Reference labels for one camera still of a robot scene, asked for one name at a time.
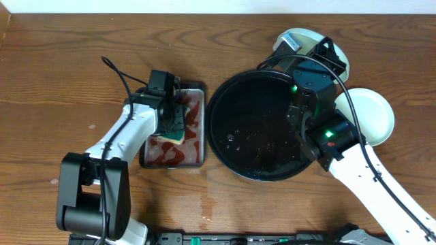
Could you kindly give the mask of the green yellow sponge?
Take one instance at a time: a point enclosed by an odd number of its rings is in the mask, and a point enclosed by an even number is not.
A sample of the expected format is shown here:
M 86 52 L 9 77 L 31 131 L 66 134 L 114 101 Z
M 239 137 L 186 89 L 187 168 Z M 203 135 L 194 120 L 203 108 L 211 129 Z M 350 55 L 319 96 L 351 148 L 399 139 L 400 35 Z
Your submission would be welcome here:
M 175 119 L 167 128 L 167 131 L 162 133 L 158 138 L 161 141 L 171 142 L 173 144 L 182 144 L 185 139 L 185 116 L 190 109 L 184 105 L 177 105 L 175 109 Z

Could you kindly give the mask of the light blue plate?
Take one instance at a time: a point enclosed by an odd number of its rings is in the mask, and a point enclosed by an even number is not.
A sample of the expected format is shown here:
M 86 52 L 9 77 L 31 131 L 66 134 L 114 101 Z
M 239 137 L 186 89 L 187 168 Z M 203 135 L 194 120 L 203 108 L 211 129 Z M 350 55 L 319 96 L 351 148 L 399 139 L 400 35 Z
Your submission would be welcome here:
M 367 88 L 348 90 L 363 136 L 371 146 L 384 143 L 394 130 L 395 117 L 388 101 Z
M 282 43 L 279 44 L 279 42 L 276 40 L 275 44 L 272 47 L 272 49 L 273 49 L 272 55 L 273 56 L 276 54 L 287 54 L 287 53 L 309 55 L 309 51 L 311 51 L 311 49 L 316 44 L 318 44 L 319 42 L 321 42 L 325 38 L 325 36 L 323 36 L 322 34 L 319 34 L 315 31 L 312 31 L 309 29 L 304 29 L 304 28 L 292 28 L 292 29 L 288 29 L 287 31 L 291 32 L 293 34 L 293 36 L 302 45 L 302 48 L 298 52 L 294 52 L 285 42 L 284 42 L 284 45 L 282 45 L 282 47 L 280 47 L 280 45 Z M 333 46 L 334 46 L 334 51 L 336 52 L 337 56 L 339 57 L 339 60 L 343 61 L 346 64 L 345 71 L 341 75 L 339 75 L 340 79 L 342 79 L 342 81 L 345 83 L 349 78 L 349 71 L 350 71 L 349 61 L 348 61 L 345 53 L 342 51 L 342 49 L 340 49 L 340 47 L 338 47 L 335 43 L 333 43 Z

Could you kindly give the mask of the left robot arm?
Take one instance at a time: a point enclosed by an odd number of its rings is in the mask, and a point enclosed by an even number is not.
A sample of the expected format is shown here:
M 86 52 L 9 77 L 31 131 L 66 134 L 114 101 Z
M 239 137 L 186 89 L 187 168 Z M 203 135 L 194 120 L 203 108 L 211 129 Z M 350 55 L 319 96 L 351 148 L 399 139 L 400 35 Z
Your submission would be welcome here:
M 96 244 L 146 244 L 146 225 L 131 217 L 129 166 L 143 143 L 170 127 L 183 129 L 174 89 L 130 93 L 119 119 L 84 153 L 61 162 L 58 229 L 95 238 Z

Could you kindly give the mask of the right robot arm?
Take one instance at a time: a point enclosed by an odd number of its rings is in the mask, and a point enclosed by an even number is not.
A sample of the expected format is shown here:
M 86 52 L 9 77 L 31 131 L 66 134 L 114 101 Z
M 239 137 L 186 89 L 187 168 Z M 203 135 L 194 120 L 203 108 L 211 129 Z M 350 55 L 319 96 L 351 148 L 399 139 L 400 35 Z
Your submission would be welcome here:
M 306 54 L 291 34 L 278 38 L 258 69 L 280 66 L 290 76 L 292 96 L 286 114 L 303 154 L 341 181 L 373 215 L 394 244 L 434 244 L 435 221 L 392 177 L 366 141 L 347 89 L 351 116 L 334 102 L 347 63 L 324 37 Z

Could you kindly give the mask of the black rectangular soapy tray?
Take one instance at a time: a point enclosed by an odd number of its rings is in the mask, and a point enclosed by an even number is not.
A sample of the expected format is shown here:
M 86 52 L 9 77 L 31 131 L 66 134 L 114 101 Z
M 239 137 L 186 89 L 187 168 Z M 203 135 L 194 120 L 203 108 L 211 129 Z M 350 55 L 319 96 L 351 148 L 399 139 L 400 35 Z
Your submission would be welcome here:
M 182 84 L 177 103 L 187 106 L 185 139 L 182 144 L 161 141 L 160 134 L 150 136 L 140 149 L 143 168 L 197 168 L 204 163 L 204 112 L 206 89 L 202 83 Z

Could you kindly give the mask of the black round tray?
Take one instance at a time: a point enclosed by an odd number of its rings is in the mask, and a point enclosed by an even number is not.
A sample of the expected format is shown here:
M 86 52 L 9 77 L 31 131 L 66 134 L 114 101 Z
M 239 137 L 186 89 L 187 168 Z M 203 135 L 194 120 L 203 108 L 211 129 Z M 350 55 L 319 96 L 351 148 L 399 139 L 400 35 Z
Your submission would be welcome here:
M 286 114 L 292 79 L 278 71 L 246 71 L 225 81 L 205 114 L 205 133 L 215 156 L 239 176 L 279 181 L 312 163 L 300 151 Z

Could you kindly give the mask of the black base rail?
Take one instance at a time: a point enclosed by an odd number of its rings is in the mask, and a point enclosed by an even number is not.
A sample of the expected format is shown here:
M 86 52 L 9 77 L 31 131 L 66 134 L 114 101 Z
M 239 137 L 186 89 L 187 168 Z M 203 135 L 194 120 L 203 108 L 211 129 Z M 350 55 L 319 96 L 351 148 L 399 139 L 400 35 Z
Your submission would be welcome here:
M 286 245 L 286 244 L 341 244 L 323 235 L 183 235 L 182 233 L 150 234 L 144 245 Z

